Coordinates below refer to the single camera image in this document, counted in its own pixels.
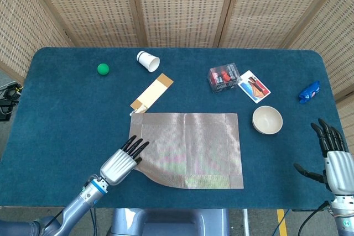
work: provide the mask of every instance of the white paper cup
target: white paper cup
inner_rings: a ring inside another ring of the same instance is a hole
[[[149,72],[154,72],[160,65],[160,58],[145,51],[140,51],[137,61],[142,64]]]

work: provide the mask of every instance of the yellow floor line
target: yellow floor line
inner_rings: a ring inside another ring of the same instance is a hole
[[[282,220],[284,216],[284,210],[283,209],[277,209],[277,216],[278,216],[278,223]],[[281,223],[279,227],[279,235],[280,236],[288,236],[287,234],[287,225],[285,223],[285,219]]]

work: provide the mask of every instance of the small box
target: small box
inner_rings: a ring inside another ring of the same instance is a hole
[[[235,63],[217,66],[209,70],[208,81],[213,92],[235,88],[241,81]]]

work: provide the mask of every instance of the white bowl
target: white bowl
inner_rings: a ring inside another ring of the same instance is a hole
[[[283,118],[273,107],[260,106],[253,113],[252,124],[258,132],[272,135],[281,130]]]

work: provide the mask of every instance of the robotic arm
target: robotic arm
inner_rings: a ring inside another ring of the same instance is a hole
[[[138,145],[143,139],[137,140],[132,136],[116,153],[114,153],[101,167],[100,176],[95,176],[82,188],[81,193],[63,209],[62,225],[54,217],[50,222],[40,224],[40,236],[68,236],[76,223],[84,214],[93,207],[106,193],[108,186],[115,186],[137,166],[142,159],[138,157],[140,152],[149,144],[145,142]]]
[[[335,218],[338,235],[354,236],[354,159],[341,133],[322,119],[319,119],[319,124],[321,127],[311,123],[311,127],[319,138],[325,161],[323,175],[306,171],[296,163],[294,166],[305,177],[324,183],[334,194],[329,211]]]

